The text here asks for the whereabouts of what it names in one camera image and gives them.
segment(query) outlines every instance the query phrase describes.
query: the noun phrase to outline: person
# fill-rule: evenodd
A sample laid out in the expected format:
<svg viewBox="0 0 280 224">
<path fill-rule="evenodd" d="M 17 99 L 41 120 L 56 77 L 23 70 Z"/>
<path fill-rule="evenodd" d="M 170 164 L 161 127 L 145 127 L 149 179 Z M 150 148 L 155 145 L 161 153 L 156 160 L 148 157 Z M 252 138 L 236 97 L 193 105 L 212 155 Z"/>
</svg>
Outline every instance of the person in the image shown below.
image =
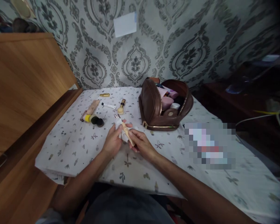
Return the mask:
<svg viewBox="0 0 280 224">
<path fill-rule="evenodd" d="M 94 191 L 91 189 L 94 182 L 118 153 L 122 144 L 122 140 L 118 138 L 121 131 L 121 125 L 117 130 L 113 125 L 101 152 L 57 194 L 52 208 L 43 214 L 37 224 L 68 223 L 87 194 Z M 160 155 L 143 132 L 131 129 L 129 135 L 136 144 L 132 147 L 129 142 L 129 147 L 152 163 L 187 199 L 190 218 L 194 223 L 255 223 L 223 196 Z M 89 199 L 88 208 L 81 221 L 81 224 L 85 223 L 174 222 L 164 207 L 149 194 L 134 188 L 111 186 L 102 194 L 95 195 L 95 199 Z"/>
</svg>

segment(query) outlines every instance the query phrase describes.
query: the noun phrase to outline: brown cosmetic bag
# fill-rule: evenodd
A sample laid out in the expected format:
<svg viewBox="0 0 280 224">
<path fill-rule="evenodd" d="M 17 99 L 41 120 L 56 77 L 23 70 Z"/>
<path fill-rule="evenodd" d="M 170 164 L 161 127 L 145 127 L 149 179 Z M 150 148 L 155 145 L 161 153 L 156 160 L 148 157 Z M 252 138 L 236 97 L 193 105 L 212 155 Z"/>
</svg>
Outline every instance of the brown cosmetic bag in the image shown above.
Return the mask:
<svg viewBox="0 0 280 224">
<path fill-rule="evenodd" d="M 162 100 L 156 84 L 151 79 L 146 79 L 142 85 L 139 96 L 139 107 L 143 126 L 152 131 L 174 131 L 180 121 L 188 114 L 193 107 L 193 97 L 186 83 L 174 79 L 166 80 L 162 83 L 185 98 L 180 111 L 168 109 L 161 115 Z"/>
</svg>

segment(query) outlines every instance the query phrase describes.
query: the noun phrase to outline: pixelated area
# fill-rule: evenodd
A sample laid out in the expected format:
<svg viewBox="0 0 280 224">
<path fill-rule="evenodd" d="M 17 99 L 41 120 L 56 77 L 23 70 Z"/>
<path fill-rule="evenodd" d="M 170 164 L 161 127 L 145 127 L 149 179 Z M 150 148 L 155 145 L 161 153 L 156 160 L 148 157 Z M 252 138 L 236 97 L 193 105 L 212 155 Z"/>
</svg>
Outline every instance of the pixelated area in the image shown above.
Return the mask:
<svg viewBox="0 0 280 224">
<path fill-rule="evenodd" d="M 234 124 L 186 123 L 184 125 L 184 154 L 194 164 L 207 170 L 236 168 L 231 147 L 236 140 Z"/>
</svg>

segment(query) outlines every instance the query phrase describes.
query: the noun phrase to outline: wall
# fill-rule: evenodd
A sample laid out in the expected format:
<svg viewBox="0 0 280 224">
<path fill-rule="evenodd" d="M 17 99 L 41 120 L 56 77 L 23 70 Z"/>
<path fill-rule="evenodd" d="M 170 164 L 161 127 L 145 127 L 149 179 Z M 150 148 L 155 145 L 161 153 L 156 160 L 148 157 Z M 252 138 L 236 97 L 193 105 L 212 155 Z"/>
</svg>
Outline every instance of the wall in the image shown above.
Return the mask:
<svg viewBox="0 0 280 224">
<path fill-rule="evenodd" d="M 84 89 L 141 86 L 147 76 L 195 88 L 280 46 L 266 0 L 30 0 Z M 9 0 L 0 10 L 10 19 Z M 113 18 L 137 12 L 137 32 L 115 38 Z"/>
</svg>

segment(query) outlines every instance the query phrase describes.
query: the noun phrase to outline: white paper note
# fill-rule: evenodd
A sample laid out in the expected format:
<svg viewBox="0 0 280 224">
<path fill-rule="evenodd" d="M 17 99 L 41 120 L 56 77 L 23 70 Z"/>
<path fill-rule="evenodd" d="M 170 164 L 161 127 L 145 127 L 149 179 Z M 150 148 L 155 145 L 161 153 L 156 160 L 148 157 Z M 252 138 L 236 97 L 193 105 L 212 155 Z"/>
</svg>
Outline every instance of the white paper note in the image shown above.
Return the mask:
<svg viewBox="0 0 280 224">
<path fill-rule="evenodd" d="M 132 12 L 113 20 L 115 37 L 121 37 L 137 31 L 137 14 Z"/>
</svg>

